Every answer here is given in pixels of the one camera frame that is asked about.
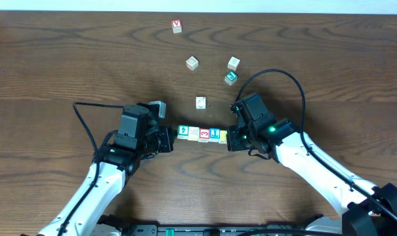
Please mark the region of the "yellow top wooden block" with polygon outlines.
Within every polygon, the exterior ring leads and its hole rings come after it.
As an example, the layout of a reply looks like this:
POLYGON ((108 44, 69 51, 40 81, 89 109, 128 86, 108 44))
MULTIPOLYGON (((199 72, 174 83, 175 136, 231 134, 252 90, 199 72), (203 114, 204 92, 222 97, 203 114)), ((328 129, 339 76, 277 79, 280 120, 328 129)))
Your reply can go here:
POLYGON ((219 143, 220 144, 226 144, 227 143, 227 131, 226 130, 220 131, 219 143))

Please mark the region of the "blue letter I block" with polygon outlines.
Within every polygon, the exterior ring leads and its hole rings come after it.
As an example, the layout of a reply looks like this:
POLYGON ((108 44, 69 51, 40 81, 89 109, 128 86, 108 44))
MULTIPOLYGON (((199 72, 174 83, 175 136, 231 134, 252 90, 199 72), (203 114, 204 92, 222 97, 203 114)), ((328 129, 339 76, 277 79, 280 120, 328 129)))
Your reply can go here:
POLYGON ((209 141, 218 143, 220 140, 220 129, 210 128, 209 129, 209 141))

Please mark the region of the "green number 5 block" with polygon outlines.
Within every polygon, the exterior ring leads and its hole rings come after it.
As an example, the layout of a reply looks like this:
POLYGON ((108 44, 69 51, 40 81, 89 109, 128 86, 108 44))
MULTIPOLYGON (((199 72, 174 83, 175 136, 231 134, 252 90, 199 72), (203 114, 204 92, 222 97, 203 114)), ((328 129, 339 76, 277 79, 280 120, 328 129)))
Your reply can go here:
POLYGON ((187 140, 189 136, 189 126, 179 125, 177 138, 182 140, 187 140))

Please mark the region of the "red number 3 block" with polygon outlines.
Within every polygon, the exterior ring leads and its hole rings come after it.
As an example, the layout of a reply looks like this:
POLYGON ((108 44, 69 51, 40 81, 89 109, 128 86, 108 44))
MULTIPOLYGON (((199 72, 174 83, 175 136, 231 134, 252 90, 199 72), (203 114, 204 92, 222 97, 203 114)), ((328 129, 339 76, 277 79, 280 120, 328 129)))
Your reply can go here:
POLYGON ((209 139, 210 139, 210 130, 205 128, 200 128, 198 142, 208 142, 209 139))

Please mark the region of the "plain beige wooden block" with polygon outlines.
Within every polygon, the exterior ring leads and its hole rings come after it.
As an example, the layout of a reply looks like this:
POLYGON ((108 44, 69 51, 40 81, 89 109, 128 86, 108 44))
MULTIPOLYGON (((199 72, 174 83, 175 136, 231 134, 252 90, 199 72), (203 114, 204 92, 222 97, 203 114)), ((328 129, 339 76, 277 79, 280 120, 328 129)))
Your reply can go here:
POLYGON ((198 141, 199 140, 199 127, 188 127, 188 141, 198 141))

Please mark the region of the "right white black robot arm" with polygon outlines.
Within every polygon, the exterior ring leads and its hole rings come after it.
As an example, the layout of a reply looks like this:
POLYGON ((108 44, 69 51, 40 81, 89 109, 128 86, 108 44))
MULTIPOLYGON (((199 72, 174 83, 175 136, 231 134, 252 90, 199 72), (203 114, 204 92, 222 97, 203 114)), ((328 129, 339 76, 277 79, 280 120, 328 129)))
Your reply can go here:
POLYGON ((229 151, 256 150, 308 182, 335 209, 340 220, 320 216, 289 235, 397 235, 397 187, 376 186, 321 150, 303 128, 269 111, 233 111, 238 123, 227 131, 229 151))

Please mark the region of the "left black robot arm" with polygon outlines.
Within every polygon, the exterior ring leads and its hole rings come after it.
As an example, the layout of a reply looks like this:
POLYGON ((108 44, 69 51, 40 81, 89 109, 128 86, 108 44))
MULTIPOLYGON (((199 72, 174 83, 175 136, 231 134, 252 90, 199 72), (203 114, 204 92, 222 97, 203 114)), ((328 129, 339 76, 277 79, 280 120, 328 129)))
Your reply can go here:
POLYGON ((165 103, 137 103, 120 109, 118 129, 107 133, 100 145, 92 143, 94 153, 86 178, 40 235, 90 235, 141 161, 173 151, 177 132, 159 123, 165 117, 165 103))

